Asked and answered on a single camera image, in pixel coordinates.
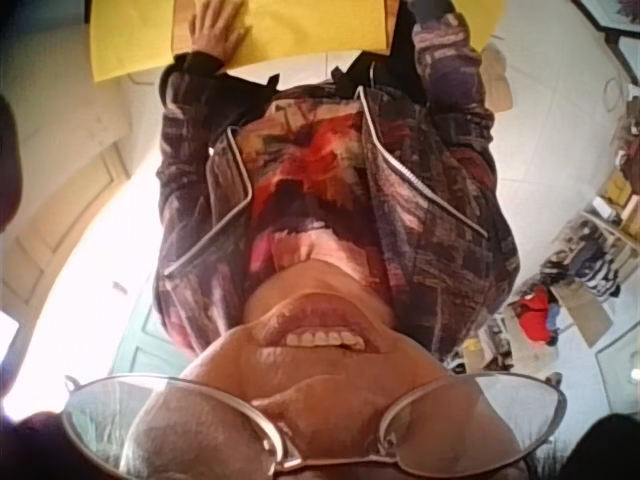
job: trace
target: zipper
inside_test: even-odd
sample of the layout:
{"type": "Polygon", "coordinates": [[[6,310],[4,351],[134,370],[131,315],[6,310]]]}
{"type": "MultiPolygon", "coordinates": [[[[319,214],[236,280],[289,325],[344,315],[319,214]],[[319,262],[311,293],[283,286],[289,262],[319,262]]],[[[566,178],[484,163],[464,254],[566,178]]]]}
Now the zipper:
{"type": "Polygon", "coordinates": [[[435,194],[433,190],[427,187],[418,177],[415,176],[411,170],[409,170],[405,165],[400,163],[396,158],[393,157],[380,143],[380,139],[378,138],[378,134],[375,130],[375,126],[373,124],[373,119],[371,116],[371,111],[369,110],[369,104],[367,102],[366,94],[364,91],[364,87],[358,87],[356,95],[360,97],[360,101],[364,107],[364,113],[367,117],[367,123],[369,124],[369,128],[371,129],[371,133],[373,136],[373,142],[376,145],[376,148],[382,153],[382,157],[385,159],[387,164],[400,176],[404,177],[404,179],[411,184],[411,186],[420,193],[424,198],[431,200],[438,204],[442,209],[444,209],[449,214],[453,215],[455,218],[463,222],[469,228],[471,228],[476,233],[480,234],[484,239],[488,239],[489,235],[487,231],[483,229],[480,225],[472,222],[467,217],[458,212],[455,208],[449,205],[447,202],[442,200],[438,195],[435,194]]]}
{"type": "Polygon", "coordinates": [[[242,177],[242,181],[244,182],[244,186],[247,190],[247,198],[245,198],[242,202],[240,202],[233,210],[231,210],[218,224],[209,231],[198,243],[196,243],[187,253],[185,253],[181,258],[176,260],[173,264],[169,265],[164,270],[164,275],[168,276],[182,267],[185,263],[189,262],[193,258],[195,258],[200,250],[222,230],[231,220],[233,220],[236,216],[238,216],[244,209],[246,209],[251,200],[253,199],[253,187],[251,185],[251,180],[249,179],[249,174],[247,173],[247,169],[244,166],[242,161],[242,157],[240,156],[240,150],[238,149],[238,145],[236,144],[236,140],[233,137],[232,129],[227,128],[225,132],[227,136],[227,141],[231,145],[231,151],[233,152],[234,160],[238,166],[238,170],[240,171],[240,175],[242,177]]]}

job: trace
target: red object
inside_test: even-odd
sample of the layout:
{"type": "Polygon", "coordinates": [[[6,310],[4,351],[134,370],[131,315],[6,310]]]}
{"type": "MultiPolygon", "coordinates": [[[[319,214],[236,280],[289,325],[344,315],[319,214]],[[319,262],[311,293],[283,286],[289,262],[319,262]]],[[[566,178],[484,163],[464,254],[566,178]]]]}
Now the red object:
{"type": "Polygon", "coordinates": [[[548,342],[551,332],[547,328],[549,297],[544,287],[536,287],[533,295],[518,300],[518,322],[525,335],[534,342],[548,342]]]}

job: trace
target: yellow paper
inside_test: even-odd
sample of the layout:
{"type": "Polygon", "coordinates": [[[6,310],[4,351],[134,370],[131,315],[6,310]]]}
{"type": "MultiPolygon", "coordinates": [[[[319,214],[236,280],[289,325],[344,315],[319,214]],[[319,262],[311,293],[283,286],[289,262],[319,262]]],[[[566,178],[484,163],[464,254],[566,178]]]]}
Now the yellow paper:
{"type": "Polygon", "coordinates": [[[471,30],[471,45],[481,51],[504,15],[506,0],[454,0],[471,30]]]}
{"type": "Polygon", "coordinates": [[[93,0],[94,80],[171,63],[173,5],[174,0],[93,0]]]}
{"type": "Polygon", "coordinates": [[[230,68],[339,50],[384,50],[384,0],[248,0],[251,33],[230,68]]]}

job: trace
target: hand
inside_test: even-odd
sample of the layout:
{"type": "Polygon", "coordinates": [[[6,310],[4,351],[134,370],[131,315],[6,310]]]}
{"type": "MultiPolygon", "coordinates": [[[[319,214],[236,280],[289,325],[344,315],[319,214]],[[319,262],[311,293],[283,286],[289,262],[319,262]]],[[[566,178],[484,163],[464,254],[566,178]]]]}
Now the hand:
{"type": "Polygon", "coordinates": [[[205,0],[189,23],[191,50],[204,52],[227,64],[249,29],[233,29],[244,0],[205,0]]]}

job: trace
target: patterned jacket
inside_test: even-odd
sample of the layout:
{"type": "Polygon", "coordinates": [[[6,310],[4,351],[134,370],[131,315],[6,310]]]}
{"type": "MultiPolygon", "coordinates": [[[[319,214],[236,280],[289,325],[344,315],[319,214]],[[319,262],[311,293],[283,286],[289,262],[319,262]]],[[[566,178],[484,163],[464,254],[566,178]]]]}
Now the patterned jacket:
{"type": "MultiPolygon", "coordinates": [[[[506,300],[519,258],[496,198],[494,118],[468,26],[449,14],[416,26],[414,42],[427,107],[375,85],[356,96],[382,253],[400,266],[388,268],[395,329],[443,358],[506,300]]],[[[241,323],[245,302],[253,192],[228,108],[215,107],[223,100],[215,80],[184,71],[168,80],[155,304],[169,335],[195,354],[241,323]]]]}

